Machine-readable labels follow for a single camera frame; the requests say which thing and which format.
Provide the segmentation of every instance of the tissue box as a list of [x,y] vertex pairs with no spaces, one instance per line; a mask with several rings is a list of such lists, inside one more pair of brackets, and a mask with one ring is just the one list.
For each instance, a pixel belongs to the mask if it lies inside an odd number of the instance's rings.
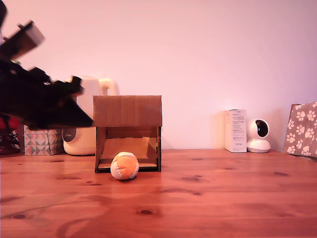
[[61,129],[32,131],[24,126],[24,155],[55,155],[62,152]]

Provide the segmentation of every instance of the product box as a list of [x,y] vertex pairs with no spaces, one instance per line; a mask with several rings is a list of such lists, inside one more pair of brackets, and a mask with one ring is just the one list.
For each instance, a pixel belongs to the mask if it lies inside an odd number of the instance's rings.
[[225,148],[230,152],[247,152],[245,110],[225,111]]
[[139,172],[161,172],[161,96],[94,96],[96,173],[110,173],[122,151],[133,153]]
[[62,152],[61,129],[32,131],[24,126],[24,155],[55,155]]

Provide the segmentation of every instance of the orange and white ball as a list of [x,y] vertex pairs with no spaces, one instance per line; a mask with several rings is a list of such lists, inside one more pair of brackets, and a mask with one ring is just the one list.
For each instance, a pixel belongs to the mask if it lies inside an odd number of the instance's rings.
[[120,152],[113,159],[110,171],[118,180],[133,179],[139,171],[139,162],[133,153]]

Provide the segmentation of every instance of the electric kettle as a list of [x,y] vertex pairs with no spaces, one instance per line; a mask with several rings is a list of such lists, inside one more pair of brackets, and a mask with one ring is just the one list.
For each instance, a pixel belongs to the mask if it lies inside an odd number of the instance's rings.
[[[84,93],[74,100],[91,118],[94,116],[93,96],[116,95],[115,82],[109,78],[81,77]],[[94,155],[96,152],[96,128],[65,128],[62,130],[64,150],[70,155]]]

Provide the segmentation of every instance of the white security camera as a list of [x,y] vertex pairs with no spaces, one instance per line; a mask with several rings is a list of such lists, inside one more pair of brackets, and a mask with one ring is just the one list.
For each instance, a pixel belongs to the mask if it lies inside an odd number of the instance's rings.
[[271,145],[265,139],[269,133],[268,123],[263,119],[252,119],[247,125],[248,143],[247,151],[254,153],[266,153]]

